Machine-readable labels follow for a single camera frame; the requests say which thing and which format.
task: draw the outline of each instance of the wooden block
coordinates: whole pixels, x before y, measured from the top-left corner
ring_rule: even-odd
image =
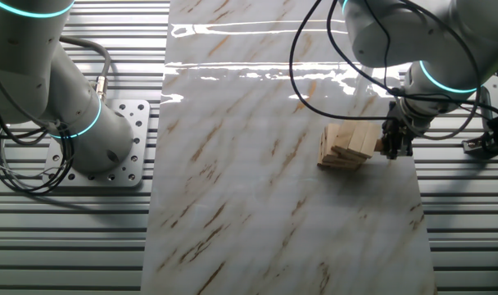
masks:
[[[357,170],[360,168],[361,164],[355,163],[355,164],[334,164],[334,163],[325,163],[323,162],[320,166],[325,166],[325,167],[331,167],[331,168],[338,168],[338,169],[346,169],[346,170]]]
[[[322,133],[322,136],[320,137],[320,147],[318,150],[318,164],[322,164],[322,159],[324,159],[324,135],[325,131]]]
[[[334,150],[331,149],[331,142],[337,137],[338,135],[338,130],[340,129],[340,125],[337,124],[329,124],[328,126],[325,127],[324,129],[324,154],[323,154],[323,162],[332,162],[332,163],[349,163],[349,164],[356,164],[356,162],[364,162],[365,159],[358,158],[358,159],[349,159],[342,157],[340,152],[335,152]]]
[[[349,146],[347,147],[347,151],[350,153],[354,153],[357,156],[367,157],[361,153],[362,145],[364,145],[365,135],[369,130],[368,121],[360,121],[356,124],[355,131],[353,131],[353,136],[351,136],[351,141],[349,142]]]
[[[373,156],[374,150],[377,145],[378,136],[382,131],[382,127],[376,124],[369,124],[367,134],[365,135],[364,144],[360,153],[370,159]]]
[[[375,152],[383,151],[383,142],[381,139],[377,139],[377,144],[376,144],[376,146],[374,146],[374,151]]]
[[[337,137],[334,139],[332,150],[335,152],[347,152],[349,147],[349,142],[355,132],[356,125],[358,121],[355,120],[345,120],[340,129],[338,130]]]
[[[355,155],[355,154],[350,153],[350,152],[340,153],[340,158],[347,159],[347,160],[353,161],[355,163],[364,163],[365,161],[367,161],[366,158]]]

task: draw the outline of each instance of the metal bracket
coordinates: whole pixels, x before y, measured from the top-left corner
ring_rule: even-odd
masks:
[[[498,109],[498,77],[492,76],[482,87],[482,96],[481,102],[485,103],[489,106],[495,107]],[[488,111],[486,109],[482,109],[482,115],[486,118],[493,119],[494,114],[492,111]],[[491,132],[490,128],[487,126],[487,121],[482,119],[482,124],[484,131]],[[464,153],[478,158],[478,159],[491,159],[498,155],[498,153],[490,153],[484,150],[482,147],[483,137],[472,138],[469,140],[462,141],[462,148],[464,149]],[[492,145],[492,143],[485,143],[488,147]]]
[[[147,146],[147,128],[151,107],[149,102],[137,99],[109,99],[107,106],[123,115],[133,126],[133,147],[127,158],[113,170],[100,174],[85,175],[71,169],[70,173],[60,183],[61,188],[132,188],[142,183],[143,160]],[[61,147],[51,140],[45,170],[59,166]],[[43,182],[48,181],[48,175],[43,176]]]

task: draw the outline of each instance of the cable connector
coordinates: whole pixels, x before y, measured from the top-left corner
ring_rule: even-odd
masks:
[[[107,79],[104,76],[98,76],[97,84],[96,84],[96,93],[98,94],[98,98],[105,102],[107,99]]]

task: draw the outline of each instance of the bolt hole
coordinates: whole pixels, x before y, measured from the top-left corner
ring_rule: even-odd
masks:
[[[107,157],[109,158],[109,160],[115,163],[120,163],[120,159],[118,159],[118,156],[111,150],[107,150]]]
[[[408,79],[410,80],[410,86],[413,85],[413,68],[409,70]]]

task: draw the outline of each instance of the metal mounting plate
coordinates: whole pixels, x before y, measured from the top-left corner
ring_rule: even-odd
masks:
[[[94,175],[82,174],[71,169],[59,187],[132,188],[142,183],[143,159],[147,146],[147,128],[151,110],[149,102],[137,99],[109,99],[106,101],[106,104],[110,109],[119,112],[129,121],[133,128],[133,138],[138,138],[139,142],[133,143],[133,147],[127,158],[115,169]],[[138,121],[142,122],[140,126],[137,126]],[[60,144],[56,140],[51,140],[45,169],[58,167],[59,161],[54,161],[53,159],[57,159],[55,156],[60,155]],[[48,176],[44,175],[43,182],[47,181]]]

